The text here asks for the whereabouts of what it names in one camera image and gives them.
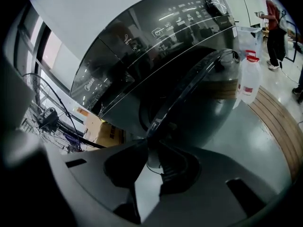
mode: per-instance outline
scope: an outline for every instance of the red shirt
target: red shirt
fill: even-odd
[[[279,10],[271,0],[266,0],[268,15],[274,15],[276,19],[268,20],[268,29],[274,30],[278,28]]]

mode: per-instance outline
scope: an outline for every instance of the fan grille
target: fan grille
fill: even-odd
[[[24,75],[23,79],[35,92],[23,128],[32,128],[46,144],[52,143],[68,153],[82,151],[71,116],[50,85],[34,73]]]

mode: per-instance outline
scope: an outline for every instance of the black pants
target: black pants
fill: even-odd
[[[270,30],[267,40],[267,50],[270,57],[270,63],[273,66],[278,66],[278,60],[283,60],[285,56],[284,49],[284,31],[280,28]]]
[[[301,74],[299,78],[299,87],[303,89],[303,67],[301,69]]]

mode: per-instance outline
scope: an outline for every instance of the cardboard box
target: cardboard box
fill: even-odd
[[[125,132],[110,123],[89,114],[84,122],[86,130],[83,137],[104,147],[120,145],[125,142]]]
[[[85,117],[87,117],[89,115],[89,112],[87,112],[86,110],[84,110],[84,109],[82,109],[80,107],[76,107],[75,109],[76,109],[76,112],[84,115]]]

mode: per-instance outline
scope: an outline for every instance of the midea logo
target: midea logo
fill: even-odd
[[[92,78],[92,79],[89,81],[89,83],[88,83],[87,85],[84,86],[84,89],[87,90],[87,91],[89,91],[89,89],[90,89],[91,85],[93,85],[93,82],[94,82],[94,81],[95,81],[95,80]]]

